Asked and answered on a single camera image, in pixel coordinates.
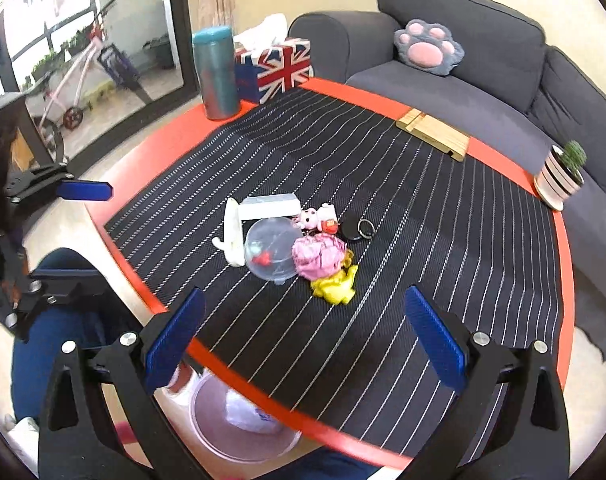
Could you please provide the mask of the yellow paper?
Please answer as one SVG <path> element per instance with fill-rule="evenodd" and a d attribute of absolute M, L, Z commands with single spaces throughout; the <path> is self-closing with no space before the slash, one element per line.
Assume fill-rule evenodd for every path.
<path fill-rule="evenodd" d="M 333 306 L 349 304 L 356 294 L 354 282 L 358 271 L 358 265 L 353 263 L 353 257 L 354 253 L 347 249 L 341 268 L 337 273 L 327 278 L 312 281 L 313 295 L 323 298 Z"/>

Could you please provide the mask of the clear plastic dome lid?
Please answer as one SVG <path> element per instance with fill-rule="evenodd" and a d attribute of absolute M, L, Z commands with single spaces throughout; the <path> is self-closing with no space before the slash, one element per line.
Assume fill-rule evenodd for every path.
<path fill-rule="evenodd" d="M 257 220 L 245 236 L 245 265 L 263 281 L 285 284 L 297 274 L 292 247 L 302 236 L 290 218 Z"/>

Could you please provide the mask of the pink paper ball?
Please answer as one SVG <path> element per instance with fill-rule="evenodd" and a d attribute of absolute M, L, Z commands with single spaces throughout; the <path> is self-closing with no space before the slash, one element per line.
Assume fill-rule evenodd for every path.
<path fill-rule="evenodd" d="M 292 245 L 297 275 L 311 282 L 339 272 L 345 256 L 345 243 L 332 234 L 305 235 L 297 238 Z"/>

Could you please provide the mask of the pink pig keychain toy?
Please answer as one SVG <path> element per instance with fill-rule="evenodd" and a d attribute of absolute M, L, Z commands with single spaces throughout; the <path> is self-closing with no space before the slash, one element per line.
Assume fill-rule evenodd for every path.
<path fill-rule="evenodd" d="M 293 218 L 293 223 L 302 231 L 322 232 L 335 235 L 339 231 L 335 206 L 323 203 L 318 209 L 302 210 Z"/>

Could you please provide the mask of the pink trash bin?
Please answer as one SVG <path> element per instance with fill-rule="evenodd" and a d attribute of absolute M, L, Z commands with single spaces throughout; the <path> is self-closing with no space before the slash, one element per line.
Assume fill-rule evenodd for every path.
<path fill-rule="evenodd" d="M 299 443 L 301 434 L 268 415 L 213 374 L 197 382 L 189 404 L 193 432 L 213 454 L 232 463 L 275 460 Z"/>

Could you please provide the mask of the black slipper with sock foot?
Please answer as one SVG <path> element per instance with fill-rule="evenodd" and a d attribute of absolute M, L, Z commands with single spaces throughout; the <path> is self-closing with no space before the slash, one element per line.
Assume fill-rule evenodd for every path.
<path fill-rule="evenodd" d="M 180 393 L 188 386 L 193 374 L 195 372 L 189 364 L 184 361 L 179 362 L 165 390 L 172 394 Z"/>

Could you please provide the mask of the person's blue jeans leg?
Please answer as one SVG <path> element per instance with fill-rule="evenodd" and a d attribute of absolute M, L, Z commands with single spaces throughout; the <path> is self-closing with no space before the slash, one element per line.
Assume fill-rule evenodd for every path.
<path fill-rule="evenodd" d="M 10 392 L 15 419 L 40 419 L 61 344 L 73 340 L 82 348 L 101 347 L 141 328 L 142 324 L 112 288 L 42 312 L 30 328 L 29 340 L 14 341 Z"/>

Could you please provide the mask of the pink bicycle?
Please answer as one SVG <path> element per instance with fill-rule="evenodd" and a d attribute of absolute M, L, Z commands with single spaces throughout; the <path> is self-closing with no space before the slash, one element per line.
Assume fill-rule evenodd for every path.
<path fill-rule="evenodd" d="M 99 53 L 105 47 L 105 17 L 117 1 L 108 0 L 90 24 L 78 29 L 57 52 L 42 58 L 31 76 L 33 86 L 24 89 L 29 98 L 43 100 L 41 113 L 31 112 L 30 117 L 54 162 L 67 160 L 64 131 L 76 130 L 84 119 L 84 84 L 90 67 L 98 64 Z"/>

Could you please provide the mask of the teal thermos bottle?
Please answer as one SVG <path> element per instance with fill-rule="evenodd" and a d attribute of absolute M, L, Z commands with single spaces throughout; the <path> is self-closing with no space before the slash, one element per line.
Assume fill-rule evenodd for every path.
<path fill-rule="evenodd" d="M 240 99 L 231 27 L 200 29 L 192 34 L 191 46 L 207 118 L 224 120 L 235 116 L 240 110 Z"/>

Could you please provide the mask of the potted cactus striped pot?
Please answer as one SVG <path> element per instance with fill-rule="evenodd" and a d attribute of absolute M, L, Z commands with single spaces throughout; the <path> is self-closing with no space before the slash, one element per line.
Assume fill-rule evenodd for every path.
<path fill-rule="evenodd" d="M 587 156 L 580 144 L 572 140 L 563 148 L 553 145 L 542 168 L 534 177 L 534 188 L 542 201 L 555 211 L 562 211 L 565 201 L 584 185 L 582 168 Z"/>

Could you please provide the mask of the union jack tissue box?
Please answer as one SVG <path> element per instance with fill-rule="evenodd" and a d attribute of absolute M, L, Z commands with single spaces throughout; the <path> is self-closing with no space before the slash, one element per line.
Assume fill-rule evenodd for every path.
<path fill-rule="evenodd" d="M 233 44 L 241 100 L 265 104 L 312 77 L 311 42 L 288 36 L 283 13 L 268 15 L 259 25 L 239 32 Z"/>

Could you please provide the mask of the wooden phone stand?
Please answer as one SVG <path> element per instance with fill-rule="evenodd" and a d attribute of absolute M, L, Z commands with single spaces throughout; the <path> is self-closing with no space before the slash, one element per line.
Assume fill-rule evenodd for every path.
<path fill-rule="evenodd" d="M 470 138 L 466 133 L 417 108 L 397 119 L 396 126 L 457 162 L 462 162 L 467 155 Z"/>

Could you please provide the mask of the dark grey sofa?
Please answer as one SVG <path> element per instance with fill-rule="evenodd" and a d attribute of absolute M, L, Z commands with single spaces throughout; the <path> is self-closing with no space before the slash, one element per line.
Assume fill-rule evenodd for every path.
<path fill-rule="evenodd" d="M 565 204 L 577 324 L 606 359 L 606 95 L 528 16 L 493 0 L 377 0 L 376 11 L 316 11 L 290 34 L 309 40 L 317 77 L 440 118 L 528 172 L 553 145 L 587 155 L 583 187 Z M 414 18 L 446 26 L 463 48 L 446 76 L 402 63 L 394 34 Z"/>

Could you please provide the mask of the cat paw cushion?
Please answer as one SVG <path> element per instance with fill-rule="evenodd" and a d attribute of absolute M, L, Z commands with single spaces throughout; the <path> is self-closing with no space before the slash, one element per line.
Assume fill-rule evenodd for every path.
<path fill-rule="evenodd" d="M 394 32 L 399 59 L 412 68 L 437 76 L 448 76 L 464 58 L 463 47 L 444 25 L 415 18 Z"/>

